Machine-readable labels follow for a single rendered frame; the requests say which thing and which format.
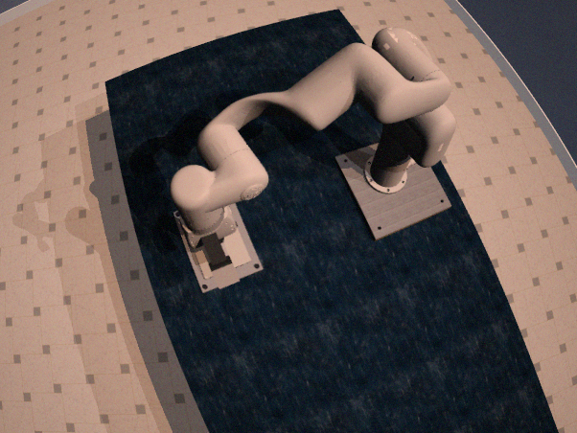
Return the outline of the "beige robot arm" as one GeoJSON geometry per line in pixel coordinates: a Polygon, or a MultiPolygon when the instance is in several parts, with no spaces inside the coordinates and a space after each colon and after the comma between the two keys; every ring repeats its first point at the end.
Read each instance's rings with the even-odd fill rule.
{"type": "Polygon", "coordinates": [[[403,188],[409,166],[429,168],[444,156],[456,129],[444,105],[450,92],[450,80],[415,34],[384,28],[372,48],[349,44],[290,89],[249,96],[223,109],[196,139],[208,170],[190,165],[177,171],[171,199],[191,231],[215,231],[225,206],[256,197],[268,184],[265,168],[238,132],[244,125],[277,115],[320,131],[356,103],[382,124],[375,156],[364,168],[366,181],[379,193],[394,194],[403,188]]]}

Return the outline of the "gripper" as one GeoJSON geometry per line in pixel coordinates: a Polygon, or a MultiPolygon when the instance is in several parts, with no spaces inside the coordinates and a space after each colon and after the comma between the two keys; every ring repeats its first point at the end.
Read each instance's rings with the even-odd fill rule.
{"type": "Polygon", "coordinates": [[[206,237],[209,234],[212,234],[214,232],[217,233],[220,243],[223,243],[223,240],[225,237],[235,233],[238,225],[236,225],[237,222],[235,222],[236,220],[233,218],[232,212],[231,212],[230,208],[228,208],[228,207],[229,206],[227,205],[224,208],[225,213],[223,216],[223,220],[222,220],[222,223],[220,224],[220,226],[215,230],[216,232],[213,231],[213,232],[208,233],[208,234],[194,233],[185,225],[184,220],[180,216],[180,225],[181,225],[182,231],[185,235],[185,238],[188,241],[189,246],[191,246],[192,248],[198,248],[198,247],[203,246],[204,244],[203,244],[201,238],[206,237]]]}

